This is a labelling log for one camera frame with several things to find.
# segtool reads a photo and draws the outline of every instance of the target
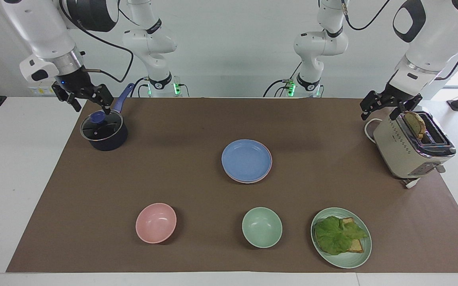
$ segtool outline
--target green plate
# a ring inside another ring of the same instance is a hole
[[[362,228],[362,230],[364,230],[365,233],[367,233],[369,237],[360,239],[361,246],[363,247],[363,253],[345,252],[339,255],[331,255],[321,250],[321,248],[318,245],[318,242],[316,241],[316,235],[314,233],[314,226],[316,225],[316,223],[322,221],[323,219],[326,219],[329,216],[334,216],[338,218],[352,217],[355,220],[355,223],[360,228]],[[364,264],[367,261],[367,259],[369,259],[371,255],[372,239],[371,239],[371,234],[369,232],[369,229],[358,216],[356,216],[354,213],[349,212],[349,210],[345,210],[342,208],[327,208],[327,209],[324,209],[318,212],[318,214],[316,214],[316,216],[314,216],[314,219],[312,220],[311,237],[312,237],[312,243],[314,244],[314,247],[319,252],[321,257],[323,257],[329,263],[337,267],[340,267],[340,268],[349,269],[349,268],[356,268],[358,266],[361,266],[362,264]]]
[[[241,224],[243,235],[253,246],[269,248],[282,236],[282,222],[269,208],[257,207],[245,214]]]

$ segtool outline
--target lettuce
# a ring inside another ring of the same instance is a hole
[[[342,223],[342,219],[329,216],[314,226],[319,247],[331,255],[347,252],[353,239],[367,237],[356,223]]]

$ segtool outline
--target toast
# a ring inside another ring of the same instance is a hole
[[[413,134],[420,140],[422,140],[423,135],[425,134],[425,121],[422,117],[415,112],[405,112],[404,121],[409,126],[409,129]]]
[[[346,217],[342,219],[342,223],[346,224],[349,222],[355,222],[355,220],[352,217]],[[363,253],[363,247],[361,246],[360,239],[353,239],[351,241],[351,246],[347,250],[348,252],[354,252],[354,253]]]

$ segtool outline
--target blue plate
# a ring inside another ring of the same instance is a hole
[[[222,166],[225,172],[240,183],[255,183],[264,178],[271,169],[269,150],[261,143],[240,139],[225,147]]]

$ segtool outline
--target brown table mat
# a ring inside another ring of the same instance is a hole
[[[7,272],[345,272],[311,242],[313,216],[327,207],[351,210],[371,232],[371,257],[350,272],[458,272],[458,206],[447,186],[436,172],[411,190],[391,177],[363,134],[359,101],[128,99],[129,138],[111,152],[80,136],[98,108],[87,103]],[[272,153],[256,184],[232,181],[221,166],[240,138]],[[156,202],[176,210],[178,226],[150,245],[135,219]],[[241,231],[257,206],[282,219],[269,249]]]

